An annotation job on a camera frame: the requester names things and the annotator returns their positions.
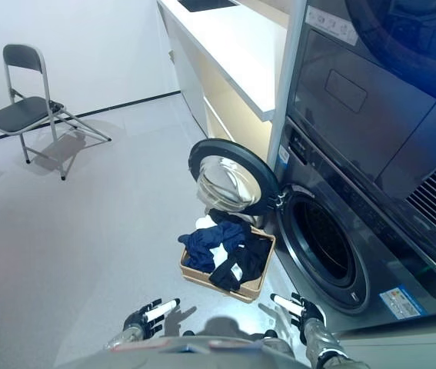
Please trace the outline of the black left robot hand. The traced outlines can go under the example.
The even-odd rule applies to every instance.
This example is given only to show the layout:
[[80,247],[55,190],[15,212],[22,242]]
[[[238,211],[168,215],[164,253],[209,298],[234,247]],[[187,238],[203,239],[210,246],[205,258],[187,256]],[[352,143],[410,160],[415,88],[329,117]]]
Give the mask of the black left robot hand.
[[151,338],[162,329],[160,323],[165,319],[165,315],[176,309],[180,302],[179,298],[174,298],[163,303],[159,298],[144,305],[125,319],[123,331],[137,330],[141,332],[141,340]]

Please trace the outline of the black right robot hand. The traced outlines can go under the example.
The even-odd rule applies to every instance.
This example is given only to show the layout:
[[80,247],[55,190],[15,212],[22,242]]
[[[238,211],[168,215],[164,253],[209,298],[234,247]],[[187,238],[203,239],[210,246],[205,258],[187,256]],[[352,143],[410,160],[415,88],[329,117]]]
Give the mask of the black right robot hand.
[[322,324],[326,322],[323,310],[298,293],[292,292],[290,298],[272,293],[270,294],[270,299],[291,315],[291,324],[298,329],[311,319],[319,320]]

